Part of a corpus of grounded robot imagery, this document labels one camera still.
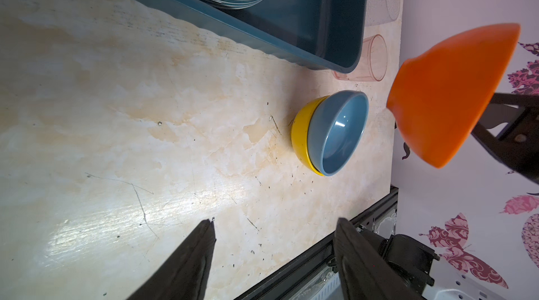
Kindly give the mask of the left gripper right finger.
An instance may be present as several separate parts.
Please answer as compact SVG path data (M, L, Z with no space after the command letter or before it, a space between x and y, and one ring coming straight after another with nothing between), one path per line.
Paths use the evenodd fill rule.
M334 252L344 299L421 298L345 218L336 224Z

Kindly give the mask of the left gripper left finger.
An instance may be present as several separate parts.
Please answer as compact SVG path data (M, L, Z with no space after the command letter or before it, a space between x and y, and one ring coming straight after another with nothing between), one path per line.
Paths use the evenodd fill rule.
M130 299L203 299L216 243L213 221L201 221Z

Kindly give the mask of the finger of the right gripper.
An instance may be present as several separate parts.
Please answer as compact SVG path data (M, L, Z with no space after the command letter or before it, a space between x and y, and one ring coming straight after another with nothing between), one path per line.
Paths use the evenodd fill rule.
M495 93L472 130L498 162L538 183L538 96Z

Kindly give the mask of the orange plastic bowl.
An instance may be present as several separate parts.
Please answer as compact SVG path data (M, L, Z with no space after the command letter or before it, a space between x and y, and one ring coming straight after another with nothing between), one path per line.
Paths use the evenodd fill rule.
M498 88L520 33L518 23L482 26L404 61L386 106L419 158L438 169L451 161Z

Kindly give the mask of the yellow plastic bowl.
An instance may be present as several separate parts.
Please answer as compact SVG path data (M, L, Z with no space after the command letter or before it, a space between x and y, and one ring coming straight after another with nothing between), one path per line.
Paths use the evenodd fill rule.
M305 105L302 109L300 109L300 111L294 118L291 127L291 144L293 146L294 153L304 166L306 166L319 176L321 176L322 173L315 168L310 159L307 146L307 137L310 122L312 116L314 115L314 112L317 110L318 106L327 98L328 96L323 96L318 99L315 99Z

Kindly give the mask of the blue grey plastic bowl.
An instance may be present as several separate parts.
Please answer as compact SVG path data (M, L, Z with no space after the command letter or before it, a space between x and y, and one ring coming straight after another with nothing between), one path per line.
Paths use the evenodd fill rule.
M315 109L307 133L313 166L324 176L339 172L357 148L369 116L363 92L344 90L325 98Z

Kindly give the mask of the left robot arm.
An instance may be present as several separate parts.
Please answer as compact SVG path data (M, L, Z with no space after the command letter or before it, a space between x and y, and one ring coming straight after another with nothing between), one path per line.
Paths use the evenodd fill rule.
M457 285L469 273L487 283L508 287L491 266L464 250L468 234L462 214L447 221L443 229L432 228L427 234L429 240L446 249L437 255L408 235L386 239L340 218L333 246L344 298L422 299L427 287L443 290L442 283L430 274L431 268L440 268L442 262L460 271ZM213 221L201 221L130 299L203 299L215 243Z

